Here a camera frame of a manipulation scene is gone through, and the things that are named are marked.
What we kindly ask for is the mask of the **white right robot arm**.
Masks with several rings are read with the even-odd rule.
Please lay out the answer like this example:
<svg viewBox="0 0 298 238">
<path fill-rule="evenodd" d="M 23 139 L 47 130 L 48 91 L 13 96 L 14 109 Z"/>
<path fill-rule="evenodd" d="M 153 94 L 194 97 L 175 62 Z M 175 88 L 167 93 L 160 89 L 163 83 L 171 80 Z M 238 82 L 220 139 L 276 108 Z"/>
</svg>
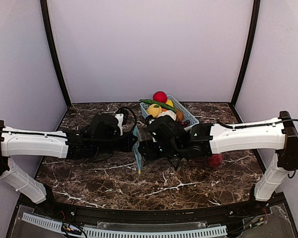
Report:
<svg viewBox="0 0 298 238">
<path fill-rule="evenodd" d="M 137 152 L 145 161 L 160 158 L 195 159 L 224 152 L 273 149 L 275 154 L 263 177 L 256 183 L 251 198 L 268 201 L 290 172 L 298 170 L 298 132 L 287 111 L 277 118 L 260 122 L 225 124 L 200 123 L 189 131 L 170 116 L 151 119 L 150 140 L 139 142 Z"/>
</svg>

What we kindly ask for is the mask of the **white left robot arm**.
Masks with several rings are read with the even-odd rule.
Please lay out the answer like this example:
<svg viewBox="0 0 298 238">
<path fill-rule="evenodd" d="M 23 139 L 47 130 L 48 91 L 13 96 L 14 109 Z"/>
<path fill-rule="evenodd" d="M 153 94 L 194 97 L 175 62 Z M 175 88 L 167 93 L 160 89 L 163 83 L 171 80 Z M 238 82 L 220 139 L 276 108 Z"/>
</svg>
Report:
<svg viewBox="0 0 298 238">
<path fill-rule="evenodd" d="M 85 130 L 68 132 L 20 130 L 5 126 L 0 120 L 0 179 L 35 204 L 53 201 L 51 189 L 23 171 L 12 159 L 13 156 L 93 160 L 99 154 L 131 152 L 137 140 L 133 131 L 113 133 L 110 138 L 103 139 L 92 137 Z"/>
</svg>

